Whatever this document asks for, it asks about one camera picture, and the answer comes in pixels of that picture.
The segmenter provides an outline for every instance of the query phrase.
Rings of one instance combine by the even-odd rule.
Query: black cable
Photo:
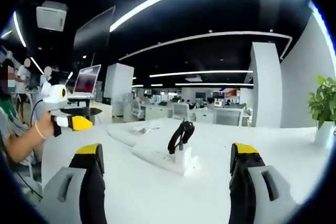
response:
[[[39,100],[37,103],[35,103],[35,105],[34,105],[34,107],[33,107],[33,110],[32,110],[32,115],[30,116],[30,127],[33,127],[33,115],[34,115],[34,110],[35,110],[35,108],[36,108],[36,105],[38,105],[39,104],[39,102],[43,102],[43,100],[41,99],[41,100]]]
[[[18,173],[18,172],[16,172],[17,173],[17,175],[19,175],[19,177],[22,179],[22,181],[34,192],[34,193],[36,193],[37,194],[37,196],[39,196],[41,199],[43,199],[43,197],[40,195],[40,194],[38,194],[34,189],[32,189],[32,187],[30,186],[30,185],[28,185],[28,183],[22,178],[22,176],[21,176],[21,174],[20,173]]]
[[[176,147],[179,146],[180,144],[178,143],[177,145],[175,145],[179,137],[180,137],[180,142],[182,142],[182,144],[186,144],[188,143],[189,138],[194,133],[194,130],[195,130],[195,126],[193,125],[192,122],[188,122],[188,121],[182,122],[168,143],[169,154],[175,153]]]

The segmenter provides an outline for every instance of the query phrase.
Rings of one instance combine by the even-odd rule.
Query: white stand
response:
[[[191,156],[192,147],[185,147],[182,151],[178,149],[175,150],[174,161],[175,164],[180,166],[182,170],[188,170],[191,166],[192,156]]]
[[[136,145],[132,148],[132,153],[148,163],[182,176],[187,176],[198,165],[198,157],[192,156],[191,147],[186,145],[183,147],[182,151],[177,147],[175,154],[168,155],[166,148],[152,149],[150,146]]]

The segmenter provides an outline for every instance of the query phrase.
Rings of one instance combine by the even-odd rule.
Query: white wall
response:
[[[254,96],[253,89],[246,89],[246,88],[240,89],[240,103],[246,103],[249,108],[253,108],[254,104],[253,96]]]
[[[332,57],[326,38],[312,15],[300,39],[281,63],[281,127],[316,125],[309,114],[308,93],[316,91],[318,74],[335,79]]]
[[[253,42],[251,66],[254,80],[252,126],[279,128],[282,109],[282,80],[275,44]]]

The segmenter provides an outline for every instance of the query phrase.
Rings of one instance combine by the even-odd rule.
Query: white pillar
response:
[[[141,100],[143,100],[144,99],[144,92],[145,92],[145,89],[143,89],[143,88],[138,88],[138,90],[137,90],[137,96],[141,99]]]
[[[282,78],[275,44],[253,42],[251,66],[254,80],[252,126],[280,128]]]
[[[133,67],[120,63],[107,68],[104,98],[111,99],[112,116],[123,115],[123,98],[132,92],[133,72]]]
[[[185,102],[187,102],[187,100],[195,102],[195,90],[196,88],[182,88],[181,98],[184,99]]]

